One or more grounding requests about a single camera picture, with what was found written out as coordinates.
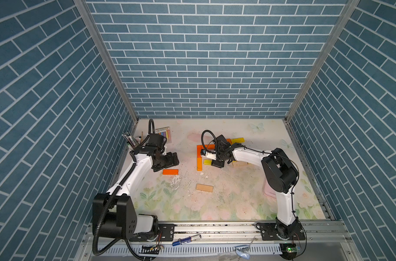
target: pen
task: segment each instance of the pen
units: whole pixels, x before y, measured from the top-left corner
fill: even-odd
[[[185,243],[189,243],[189,242],[195,241],[195,240],[200,239],[200,238],[201,238],[201,234],[197,234],[195,236],[190,236],[190,237],[187,237],[187,238],[179,239],[178,241],[173,242],[172,246],[182,245],[182,244],[185,244]]]

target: light wooden block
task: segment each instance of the light wooden block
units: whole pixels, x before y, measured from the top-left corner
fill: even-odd
[[[232,165],[233,167],[240,167],[240,166],[247,166],[248,163],[245,161],[233,161]]]
[[[213,188],[214,188],[213,186],[197,184],[196,190],[198,190],[198,191],[212,192],[212,191],[213,191]]]

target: cable tray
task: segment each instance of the cable tray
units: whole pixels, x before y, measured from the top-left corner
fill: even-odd
[[[142,246],[149,246],[151,244],[140,244],[131,245],[134,252],[139,254],[139,250]],[[219,253],[226,253],[235,251],[235,247],[243,244],[185,244],[180,246],[172,246],[170,244],[164,244],[164,249],[159,253],[159,257],[194,257],[194,256],[215,256]],[[105,245],[98,246],[99,249],[104,248]],[[248,251],[250,255],[279,255],[282,254],[280,251],[279,243],[258,243],[252,244]],[[103,256],[131,256],[127,246],[114,245],[108,249]]]

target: yellow wooden block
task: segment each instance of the yellow wooden block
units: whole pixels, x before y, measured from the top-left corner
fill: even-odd
[[[244,138],[235,138],[232,139],[232,143],[243,143],[244,142]]]

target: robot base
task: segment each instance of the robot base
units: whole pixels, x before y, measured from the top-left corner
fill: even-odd
[[[278,229],[276,223],[257,223],[256,227],[260,230],[263,241],[287,240],[287,238],[282,238],[278,236]],[[294,237],[294,241],[298,240],[298,238],[300,239],[300,241],[305,240],[305,234],[300,222],[296,223],[295,229],[293,229],[293,233],[289,237]]]
[[[174,224],[159,224],[158,217],[153,216],[153,227],[150,232],[138,233],[135,236],[130,238],[130,242],[152,242],[156,241],[159,238],[160,233],[160,241],[162,242],[172,242],[173,235],[175,232]]]

